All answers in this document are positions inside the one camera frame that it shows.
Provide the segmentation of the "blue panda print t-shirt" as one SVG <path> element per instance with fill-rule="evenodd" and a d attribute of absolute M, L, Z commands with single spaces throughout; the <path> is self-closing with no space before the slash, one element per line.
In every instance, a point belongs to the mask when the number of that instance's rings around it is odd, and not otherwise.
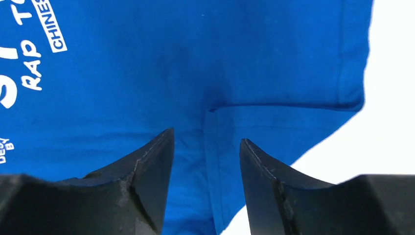
<path fill-rule="evenodd" d="M 370 0 L 3 0 L 0 171 L 57 181 L 167 128 L 163 233 L 245 205 L 242 139 L 287 165 L 364 104 Z"/>

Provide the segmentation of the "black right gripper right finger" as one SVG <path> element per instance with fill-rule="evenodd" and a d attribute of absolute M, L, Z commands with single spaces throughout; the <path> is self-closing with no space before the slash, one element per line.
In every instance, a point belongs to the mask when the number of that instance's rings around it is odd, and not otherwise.
<path fill-rule="evenodd" d="M 249 139 L 240 168 L 253 235 L 412 235 L 415 177 L 364 174 L 340 184 L 310 177 Z"/>

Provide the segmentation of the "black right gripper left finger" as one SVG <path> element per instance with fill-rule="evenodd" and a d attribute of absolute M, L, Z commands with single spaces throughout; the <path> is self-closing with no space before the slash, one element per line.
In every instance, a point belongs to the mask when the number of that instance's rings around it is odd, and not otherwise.
<path fill-rule="evenodd" d="M 159 235 L 174 157 L 166 129 L 140 149 L 83 178 L 0 177 L 3 235 Z"/>

